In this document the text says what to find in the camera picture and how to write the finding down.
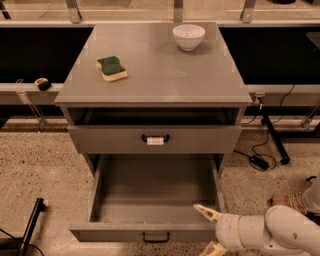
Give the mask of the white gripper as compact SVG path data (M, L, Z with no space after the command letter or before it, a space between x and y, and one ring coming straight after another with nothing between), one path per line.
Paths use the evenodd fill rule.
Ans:
M216 223L216 238L218 242L211 241L207 244L199 256L224 256L229 251L241 249L239 236L239 215L221 214L220 212L205 207L201 204L194 204L194 209L201 213L208 221Z

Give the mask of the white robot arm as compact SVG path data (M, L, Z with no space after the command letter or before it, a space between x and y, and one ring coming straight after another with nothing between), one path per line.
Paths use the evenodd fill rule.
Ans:
M263 215L220 213L203 205L194 208L216 225L216 239L200 256L258 250L269 256L320 256L319 177L311 186L290 196L275 196Z

